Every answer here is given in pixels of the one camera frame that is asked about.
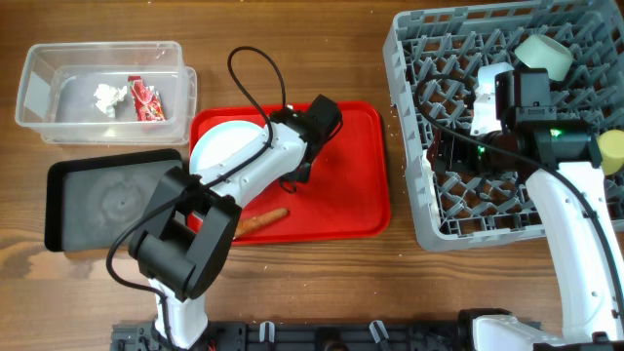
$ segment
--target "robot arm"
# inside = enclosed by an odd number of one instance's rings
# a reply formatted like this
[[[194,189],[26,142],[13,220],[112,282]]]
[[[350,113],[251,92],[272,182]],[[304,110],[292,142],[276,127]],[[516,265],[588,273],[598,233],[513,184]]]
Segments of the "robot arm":
[[[474,121],[475,125],[488,127],[478,129],[487,133],[482,135],[473,130],[471,135],[482,144],[547,165],[570,181],[598,216],[614,268],[619,273],[618,281],[622,284],[624,263],[606,208],[605,175],[600,167],[602,157],[590,126],[580,120],[557,120],[545,70],[501,68],[504,69],[495,76],[494,83],[494,117],[499,126],[493,128],[491,121]],[[491,112],[476,113],[475,118],[484,115],[494,118]],[[464,139],[437,134],[428,150],[433,169],[485,178],[518,172],[519,177],[526,180],[528,196],[544,225],[564,311],[564,338],[524,326],[511,316],[475,318],[471,328],[473,346],[480,351],[532,350],[537,344],[591,343],[596,342],[597,337],[610,341],[624,339],[619,316],[622,311],[616,302],[604,246],[589,217],[591,214],[587,214],[571,190],[550,173],[519,162],[517,158],[488,152],[485,147]]]
[[[147,220],[135,231],[129,247],[150,286],[167,297],[167,321],[160,304],[155,321],[163,344],[167,326],[177,348],[189,349],[197,342],[208,324],[205,292],[227,259],[242,209],[277,178],[306,182],[314,159],[341,121],[337,104],[318,96],[306,112],[284,108],[271,114],[271,147],[210,189],[198,191],[205,189],[202,183],[208,184],[250,160],[267,142],[268,127],[218,165],[197,175],[173,168],[161,178],[147,213],[182,194],[198,194]],[[197,234],[174,219],[176,213],[191,212],[204,217]]]

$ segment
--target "black tray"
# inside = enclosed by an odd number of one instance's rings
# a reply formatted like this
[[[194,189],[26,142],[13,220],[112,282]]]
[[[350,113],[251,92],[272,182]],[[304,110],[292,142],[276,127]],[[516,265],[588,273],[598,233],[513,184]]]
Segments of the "black tray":
[[[161,176],[182,167],[173,149],[58,162],[48,171],[45,245],[51,252],[108,248],[139,219]]]

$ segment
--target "white plate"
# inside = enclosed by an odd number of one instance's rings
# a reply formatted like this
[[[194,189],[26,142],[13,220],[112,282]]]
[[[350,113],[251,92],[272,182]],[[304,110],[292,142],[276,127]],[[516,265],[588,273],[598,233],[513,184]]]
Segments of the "white plate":
[[[193,147],[190,173],[196,174],[226,160],[261,132],[259,125],[246,121],[229,121],[212,127]]]

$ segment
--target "clear plastic container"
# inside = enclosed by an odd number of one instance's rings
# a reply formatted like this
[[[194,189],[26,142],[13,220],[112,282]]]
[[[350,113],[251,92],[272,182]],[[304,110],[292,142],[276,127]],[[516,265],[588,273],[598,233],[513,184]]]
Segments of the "clear plastic container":
[[[99,84],[122,88],[139,75],[159,92],[166,121],[140,122],[130,92],[112,119],[96,107]],[[176,42],[39,44],[19,84],[16,121],[51,143],[185,144],[197,76]]]

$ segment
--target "red tray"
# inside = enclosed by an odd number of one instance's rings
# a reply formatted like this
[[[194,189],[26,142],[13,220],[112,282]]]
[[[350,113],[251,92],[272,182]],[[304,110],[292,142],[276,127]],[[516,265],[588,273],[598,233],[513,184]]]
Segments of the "red tray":
[[[293,107],[305,111],[308,105],[296,103]],[[242,218],[283,207],[290,214],[236,239],[234,245],[363,238],[388,226],[390,199],[379,113],[365,102],[340,102],[338,106],[344,126],[314,161],[310,181],[299,183],[295,194],[273,182],[245,207]],[[280,107],[262,108],[268,114]],[[191,125],[190,151],[210,128],[230,120],[264,126],[253,107],[202,111]],[[188,225],[197,231],[201,219],[191,216]]]

